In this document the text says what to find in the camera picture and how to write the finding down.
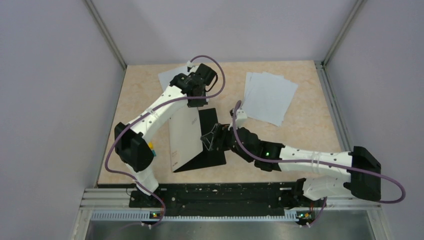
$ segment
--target wooden tabletop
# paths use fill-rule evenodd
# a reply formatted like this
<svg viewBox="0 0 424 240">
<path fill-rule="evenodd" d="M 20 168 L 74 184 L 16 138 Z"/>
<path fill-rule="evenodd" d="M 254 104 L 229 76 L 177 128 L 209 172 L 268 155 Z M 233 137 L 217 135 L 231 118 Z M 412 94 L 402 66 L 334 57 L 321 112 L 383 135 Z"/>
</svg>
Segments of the wooden tabletop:
<svg viewBox="0 0 424 240">
<path fill-rule="evenodd" d="M 219 69 L 207 63 L 222 79 Z M 123 81 L 112 130 L 119 122 L 126 124 L 141 114 L 161 94 L 158 74 L 182 66 L 182 64 L 130 65 Z M 270 62 L 225 62 L 221 63 L 226 76 L 223 92 L 210 99 L 201 109 L 216 108 L 218 121 L 230 123 L 229 110 L 237 100 L 243 100 L 246 72 L 269 72 L 284 75 L 287 80 L 298 84 L 294 98 L 280 127 L 271 123 L 248 118 L 243 125 L 259 139 L 278 142 L 295 148 L 321 152 L 340 152 L 340 145 L 330 116 L 323 90 L 313 61 L 270 61 Z M 211 91 L 218 91 L 221 83 Z M 107 149 L 114 141 L 113 131 L 109 136 Z M 304 177 L 316 176 L 307 172 L 266 172 L 247 163 L 231 151 L 225 152 L 226 165 L 173 173 L 170 164 L 169 127 L 164 124 L 153 136 L 157 156 L 153 159 L 153 171 L 159 183 L 247 183 L 247 182 L 288 182 Z M 118 155 L 113 152 L 109 167 L 129 172 Z M 127 176 L 109 173 L 104 163 L 98 179 L 99 184 L 132 183 Z"/>
</svg>

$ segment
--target metal frame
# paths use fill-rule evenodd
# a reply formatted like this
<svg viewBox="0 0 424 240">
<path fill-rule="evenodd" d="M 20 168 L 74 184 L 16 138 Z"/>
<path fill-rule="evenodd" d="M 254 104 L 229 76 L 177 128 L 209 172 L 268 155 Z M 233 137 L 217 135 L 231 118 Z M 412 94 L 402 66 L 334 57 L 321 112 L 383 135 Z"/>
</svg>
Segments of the metal frame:
<svg viewBox="0 0 424 240">
<path fill-rule="evenodd" d="M 87 6 L 88 11 L 93 16 L 98 29 L 103 35 L 105 41 L 109 45 L 115 58 L 125 70 L 127 64 L 121 56 L 116 44 L 114 43 L 109 31 L 107 30 L 103 20 L 97 12 L 92 0 L 83 0 Z M 343 151 L 352 150 L 352 141 L 350 139 L 349 131 L 341 113 L 341 107 L 336 98 L 332 82 L 327 73 L 327 65 L 333 58 L 336 50 L 342 43 L 344 37 L 352 26 L 354 20 L 358 16 L 359 11 L 364 6 L 366 0 L 357 0 L 349 13 L 343 27 L 337 35 L 334 43 L 331 45 L 328 53 L 323 61 L 316 61 L 315 67 L 318 73 L 319 81 L 324 92 L 325 100 L 331 115 L 331 119 L 336 130 L 337 138 L 340 147 Z M 77 220 L 75 222 L 72 239 L 84 240 L 86 233 L 89 229 L 90 219 L 96 211 L 134 211 L 134 208 L 129 208 L 130 196 L 125 188 L 89 188 L 86 189 L 81 200 Z M 141 208 L 137 211 L 158 211 L 159 208 Z M 297 207 L 294 211 L 308 210 L 304 207 Z M 329 197 L 327 200 L 327 207 L 325 211 L 354 211 L 354 210 L 367 210 L 369 222 L 374 233 L 376 240 L 391 240 L 393 239 L 388 222 L 381 208 L 377 202 L 366 201 L 354 198 L 352 196 L 345 197 Z"/>
</svg>

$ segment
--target wall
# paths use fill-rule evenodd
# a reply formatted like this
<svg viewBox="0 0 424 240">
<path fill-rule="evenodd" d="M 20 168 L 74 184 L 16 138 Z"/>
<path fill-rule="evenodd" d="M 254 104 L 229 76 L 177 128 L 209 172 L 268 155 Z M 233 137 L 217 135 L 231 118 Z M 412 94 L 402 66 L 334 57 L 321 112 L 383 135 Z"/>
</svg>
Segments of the wall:
<svg viewBox="0 0 424 240">
<path fill-rule="evenodd" d="M 355 0 L 93 0 L 128 65 L 322 60 Z"/>
<path fill-rule="evenodd" d="M 368 1 L 329 65 L 348 130 L 406 199 L 383 209 L 395 239 L 422 239 L 424 1 Z M 400 191 L 382 182 L 383 197 Z"/>
<path fill-rule="evenodd" d="M 83 1 L 1 1 L 0 239 L 71 237 L 122 79 Z"/>
</svg>

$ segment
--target wire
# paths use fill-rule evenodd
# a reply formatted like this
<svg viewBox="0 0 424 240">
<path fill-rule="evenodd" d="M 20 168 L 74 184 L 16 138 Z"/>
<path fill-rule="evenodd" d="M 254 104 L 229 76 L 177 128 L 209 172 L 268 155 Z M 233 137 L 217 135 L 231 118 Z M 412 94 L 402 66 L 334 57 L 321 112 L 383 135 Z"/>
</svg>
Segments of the wire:
<svg viewBox="0 0 424 240">
<path fill-rule="evenodd" d="M 213 59 L 212 57 L 210 57 L 210 56 L 207 56 L 207 55 L 198 55 L 198 56 L 195 56 L 195 57 L 193 57 L 191 60 L 190 60 L 190 62 L 193 62 L 194 60 L 196 60 L 196 59 L 198 59 L 198 58 L 207 58 L 207 59 L 209 59 L 209 60 L 211 60 L 212 62 L 214 62 L 217 66 L 218 66 L 218 68 L 219 68 L 219 70 L 221 71 L 221 74 L 222 74 L 222 86 L 221 86 L 221 89 L 217 92 L 217 93 L 215 93 L 215 94 L 213 94 L 213 95 L 210 95 L 210 96 L 184 96 L 184 97 L 179 97 L 179 98 L 175 98 L 175 99 L 172 99 L 172 100 L 169 100 L 169 101 L 166 101 L 166 102 L 163 102 L 163 103 L 161 103 L 161 104 L 159 104 L 159 105 L 157 105 L 157 106 L 155 106 L 154 108 L 153 108 L 153 111 L 156 111 L 156 110 L 158 110 L 158 109 L 160 109 L 161 107 L 163 107 L 163 106 L 165 106 L 165 105 L 168 105 L 168 104 L 170 104 L 170 103 L 174 103 L 174 102 L 177 102 L 177 101 L 181 101 L 181 100 L 195 100 L 195 99 L 210 99 L 210 98 L 214 98 L 214 97 L 216 97 L 216 96 L 218 96 L 223 90 L 224 90 L 224 87 L 225 87 L 225 83 L 226 83 L 226 78 L 225 78 L 225 74 L 224 74 L 224 70 L 223 70 L 223 68 L 221 67 L 221 65 L 215 60 L 215 59 Z M 137 120 L 135 120 L 134 122 L 132 122 L 131 124 L 129 124 L 128 126 L 126 126 L 126 128 L 124 128 L 123 130 L 122 130 L 122 132 L 116 137 L 116 139 L 115 139 L 115 141 L 112 143 L 112 146 L 110 147 L 110 149 L 109 149 L 109 151 L 107 152 L 107 155 L 106 155 L 106 159 L 105 159 L 105 161 L 104 161 L 104 168 L 106 169 L 106 171 L 108 171 L 108 172 L 110 172 L 110 173 L 113 173 L 113 174 L 122 174 L 122 175 L 125 175 L 125 176 L 128 176 L 128 177 L 130 177 L 130 178 L 132 178 L 133 180 L 135 180 L 135 183 L 140 187 L 140 188 L 142 188 L 144 191 L 146 191 L 147 193 L 149 193 L 149 194 L 151 194 L 154 198 L 156 198 L 159 202 L 160 202 L 160 204 L 162 204 L 162 206 L 163 206 L 163 214 L 161 214 L 161 216 L 160 216 L 160 218 L 159 218 L 159 220 L 155 223 L 155 224 L 153 224 L 153 225 L 151 225 L 152 227 L 154 227 L 154 226 L 157 226 L 160 222 L 162 222 L 162 220 L 163 220 L 163 218 L 164 218 L 164 216 L 165 216 L 165 213 L 166 213 L 166 206 L 165 206 L 165 203 L 164 203 L 164 201 L 162 201 L 162 199 L 159 197 L 159 196 L 157 196 L 156 194 L 154 194 L 153 192 L 151 192 L 151 191 L 149 191 L 147 188 L 145 188 L 143 185 L 141 185 L 138 181 L 137 181 L 137 179 L 136 179 L 136 177 L 134 177 L 133 175 L 131 175 L 131 174 L 129 174 L 129 173 L 127 173 L 127 172 L 124 172 L 124 171 L 117 171 L 117 170 L 113 170 L 113 169 L 110 169 L 109 168 L 109 159 L 111 158 L 111 155 L 112 155 L 112 152 L 114 151 L 114 149 L 115 149 L 115 146 L 117 145 L 117 143 L 118 143 L 118 141 L 122 138 L 122 136 L 132 127 L 132 126 L 134 126 L 134 125 L 136 125 L 138 122 L 140 122 L 142 119 L 144 119 L 145 117 L 147 117 L 147 116 L 149 116 L 150 115 L 150 112 L 147 112 L 146 114 L 144 114 L 144 115 L 142 115 L 142 116 L 140 116 Z M 125 225 L 125 226 L 123 226 L 123 227 L 121 227 L 120 228 L 120 230 L 122 230 L 122 229 L 124 229 L 124 228 L 126 228 L 126 227 L 129 227 L 129 226 L 132 226 L 132 225 L 134 225 L 135 223 L 133 222 L 133 223 L 129 223 L 129 224 L 127 224 L 127 225 Z"/>
<path fill-rule="evenodd" d="M 209 88 L 209 90 L 206 90 L 207 93 L 209 93 L 215 86 L 215 84 L 218 82 L 218 74 L 215 77 L 215 81 L 213 82 L 212 86 Z"/>
<path fill-rule="evenodd" d="M 237 103 L 235 104 L 235 107 L 234 107 L 233 112 L 236 113 L 237 110 L 240 108 L 241 105 L 242 105 L 242 101 L 241 100 L 237 101 Z M 288 160 L 280 160 L 280 159 L 265 159 L 265 158 L 258 157 L 256 155 L 252 154 L 251 152 L 249 152 L 245 148 L 245 146 L 243 146 L 242 141 L 240 141 L 239 135 L 237 134 L 236 128 L 234 127 L 234 126 L 237 126 L 236 125 L 236 115 L 235 114 L 232 115 L 232 126 L 233 126 L 232 127 L 232 131 L 234 133 L 235 141 L 237 142 L 238 146 L 247 155 L 249 155 L 250 157 L 252 157 L 255 160 L 258 160 L 258 161 L 261 161 L 261 162 L 265 162 L 265 163 L 317 163 L 318 162 L 317 160 L 311 160 L 311 159 L 288 159 Z M 378 203 L 381 203 L 381 204 L 397 204 L 397 203 L 402 202 L 405 199 L 405 197 L 406 197 L 406 194 L 407 193 L 405 191 L 404 186 L 402 186 L 402 184 L 400 182 L 396 181 L 395 179 L 393 179 L 393 178 L 391 178 L 389 176 L 382 175 L 382 174 L 379 174 L 379 173 L 376 173 L 376 172 L 372 172 L 372 171 L 368 171 L 368 170 L 364 170 L 364 169 L 360 169 L 360 168 L 356 168 L 356 167 L 343 166 L 343 165 L 335 164 L 335 163 L 331 163 L 331 162 L 320 161 L 319 163 L 322 164 L 322 165 L 330 166 L 330 167 L 336 167 L 336 168 L 340 168 L 340 169 L 346 169 L 346 170 L 349 170 L 349 171 L 354 171 L 354 172 L 359 172 L 359 173 L 363 173 L 363 174 L 372 175 L 374 177 L 378 177 L 378 178 L 381 178 L 381 179 L 388 180 L 388 181 L 394 183 L 396 186 L 399 187 L 399 189 L 402 192 L 402 194 L 401 194 L 401 196 L 398 199 L 396 199 L 396 200 L 379 200 L 379 201 L 377 201 Z M 324 207 L 326 205 L 326 202 L 327 202 L 327 197 L 324 200 L 324 204 L 322 205 L 321 210 L 318 213 L 318 216 L 316 217 L 316 219 L 309 226 L 311 226 L 313 223 L 315 223 L 316 220 L 320 217 L 321 212 L 323 211 L 323 209 L 324 209 Z"/>
</svg>

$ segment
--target gray floor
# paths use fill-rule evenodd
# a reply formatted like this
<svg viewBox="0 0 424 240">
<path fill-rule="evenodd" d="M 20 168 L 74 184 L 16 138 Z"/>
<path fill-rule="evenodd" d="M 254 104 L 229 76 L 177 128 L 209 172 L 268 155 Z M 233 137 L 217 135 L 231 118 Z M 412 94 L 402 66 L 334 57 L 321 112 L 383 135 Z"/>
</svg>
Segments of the gray floor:
<svg viewBox="0 0 424 240">
<path fill-rule="evenodd" d="M 118 233 L 124 221 L 93 221 L 86 240 L 373 240 L 366 211 L 325 211 L 312 228 L 292 222 L 164 222 Z"/>
</svg>

